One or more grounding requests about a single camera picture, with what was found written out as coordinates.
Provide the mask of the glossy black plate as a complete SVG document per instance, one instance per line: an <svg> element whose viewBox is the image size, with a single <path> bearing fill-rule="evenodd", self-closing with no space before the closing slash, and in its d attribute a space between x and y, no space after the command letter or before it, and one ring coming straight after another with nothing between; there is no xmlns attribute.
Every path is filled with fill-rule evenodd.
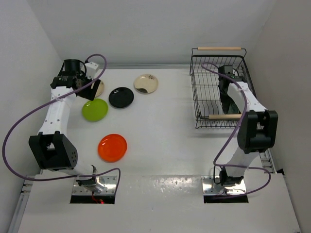
<svg viewBox="0 0 311 233"><path fill-rule="evenodd" d="M108 100L114 108L123 109L133 102L134 93L127 87L118 87L110 92Z"/></svg>

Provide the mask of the matte black plate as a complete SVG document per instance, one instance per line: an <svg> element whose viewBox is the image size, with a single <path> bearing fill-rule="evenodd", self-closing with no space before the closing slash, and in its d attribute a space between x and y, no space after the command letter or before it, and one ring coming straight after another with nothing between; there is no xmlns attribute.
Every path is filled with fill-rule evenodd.
<svg viewBox="0 0 311 233"><path fill-rule="evenodd" d="M222 102L222 107L223 107L223 113L227 115L241 113L239 108L235 104L234 100L230 97L227 97L224 99L224 101Z"/></svg>

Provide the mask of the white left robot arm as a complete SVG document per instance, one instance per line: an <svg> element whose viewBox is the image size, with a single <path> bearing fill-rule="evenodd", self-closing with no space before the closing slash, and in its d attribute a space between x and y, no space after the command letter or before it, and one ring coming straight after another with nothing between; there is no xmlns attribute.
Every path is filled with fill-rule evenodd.
<svg viewBox="0 0 311 233"><path fill-rule="evenodd" d="M76 97L94 100L101 81L95 78L99 65L94 62L67 59L51 83L51 100L44 123L37 135L29 138L31 151L42 170L60 171L75 175L79 186L92 194L101 193L105 186L102 177L95 177L93 165L78 158L76 147L67 138L71 107Z"/></svg>

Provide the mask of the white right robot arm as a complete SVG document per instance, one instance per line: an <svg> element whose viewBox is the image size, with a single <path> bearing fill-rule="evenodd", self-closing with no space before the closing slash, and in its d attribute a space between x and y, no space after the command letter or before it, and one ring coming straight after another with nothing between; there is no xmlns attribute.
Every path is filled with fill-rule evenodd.
<svg viewBox="0 0 311 233"><path fill-rule="evenodd" d="M236 107L240 113L238 147L232 158L221 165L219 184L240 184L252 161L275 144L278 114L265 108L250 90L243 76L236 76L233 67L218 68L219 92L223 113Z"/></svg>

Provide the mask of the green plate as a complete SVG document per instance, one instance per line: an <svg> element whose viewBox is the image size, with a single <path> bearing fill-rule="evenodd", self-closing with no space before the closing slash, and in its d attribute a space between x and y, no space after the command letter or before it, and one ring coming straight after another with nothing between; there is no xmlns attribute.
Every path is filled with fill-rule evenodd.
<svg viewBox="0 0 311 233"><path fill-rule="evenodd" d="M94 99L86 102L82 107L82 116L90 122L97 122L106 117L108 104L103 99Z"/></svg>

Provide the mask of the cream plate with black mark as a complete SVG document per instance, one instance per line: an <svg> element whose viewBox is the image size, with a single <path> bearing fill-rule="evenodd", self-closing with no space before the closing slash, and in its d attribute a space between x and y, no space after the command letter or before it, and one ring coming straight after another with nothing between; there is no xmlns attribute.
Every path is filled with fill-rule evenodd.
<svg viewBox="0 0 311 233"><path fill-rule="evenodd" d="M134 88L143 94L150 94L158 88L158 78L152 74L143 74L134 80Z"/></svg>

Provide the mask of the orange plate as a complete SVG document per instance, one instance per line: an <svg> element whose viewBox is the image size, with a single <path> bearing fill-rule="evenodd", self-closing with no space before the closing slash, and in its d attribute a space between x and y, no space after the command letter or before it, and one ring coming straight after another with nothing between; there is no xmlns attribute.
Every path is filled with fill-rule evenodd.
<svg viewBox="0 0 311 233"><path fill-rule="evenodd" d="M98 143L99 157L108 163L119 161L127 152L127 142L119 134L109 134Z"/></svg>

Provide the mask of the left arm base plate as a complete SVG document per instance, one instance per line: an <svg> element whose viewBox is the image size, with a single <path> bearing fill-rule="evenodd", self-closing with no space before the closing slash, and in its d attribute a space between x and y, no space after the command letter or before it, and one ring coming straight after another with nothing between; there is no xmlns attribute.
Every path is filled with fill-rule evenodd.
<svg viewBox="0 0 311 233"><path fill-rule="evenodd" d="M74 196L110 196L116 192L116 176L98 176L87 180L75 179L72 188Z"/></svg>

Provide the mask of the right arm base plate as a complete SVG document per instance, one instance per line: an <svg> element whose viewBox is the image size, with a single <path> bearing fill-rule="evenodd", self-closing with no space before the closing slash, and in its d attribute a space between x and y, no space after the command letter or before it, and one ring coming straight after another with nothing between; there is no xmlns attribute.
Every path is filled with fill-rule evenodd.
<svg viewBox="0 0 311 233"><path fill-rule="evenodd" d="M202 188L205 196L219 196L219 195L240 195L245 194L246 185L244 180L239 184L221 185L219 176L202 176Z"/></svg>

